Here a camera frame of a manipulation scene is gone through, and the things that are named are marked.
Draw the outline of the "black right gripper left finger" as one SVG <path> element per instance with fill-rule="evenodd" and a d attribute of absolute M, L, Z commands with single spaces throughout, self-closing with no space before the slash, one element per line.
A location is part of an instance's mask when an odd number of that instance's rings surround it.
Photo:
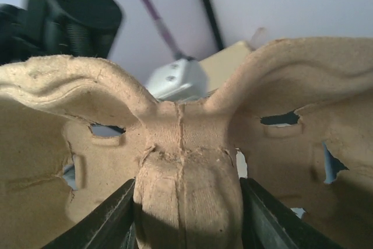
<path fill-rule="evenodd" d="M 135 180 L 128 180 L 78 224 L 43 248 L 135 248 L 134 186 Z"/>

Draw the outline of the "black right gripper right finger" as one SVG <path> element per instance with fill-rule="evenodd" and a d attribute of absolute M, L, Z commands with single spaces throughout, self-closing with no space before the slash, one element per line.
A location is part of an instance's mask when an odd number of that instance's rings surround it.
<path fill-rule="evenodd" d="M 240 178 L 244 203 L 244 249 L 342 249 L 297 215 L 259 183 Z"/>

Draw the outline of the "single brown cup carrier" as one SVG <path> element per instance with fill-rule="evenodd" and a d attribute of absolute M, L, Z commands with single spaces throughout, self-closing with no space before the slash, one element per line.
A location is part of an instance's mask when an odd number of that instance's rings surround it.
<path fill-rule="evenodd" d="M 303 225 L 371 248 L 372 40 L 273 41 L 188 103 L 101 58 L 2 66 L 1 247 L 41 248 L 134 178 L 140 248 L 241 248 L 238 152 Z"/>

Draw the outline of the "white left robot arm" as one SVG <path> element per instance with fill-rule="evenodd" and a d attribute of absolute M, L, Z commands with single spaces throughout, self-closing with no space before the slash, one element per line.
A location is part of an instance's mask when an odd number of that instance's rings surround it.
<path fill-rule="evenodd" d="M 1 64 L 67 54 L 107 58 L 123 20 L 114 0 L 26 0 L 1 5 Z"/>

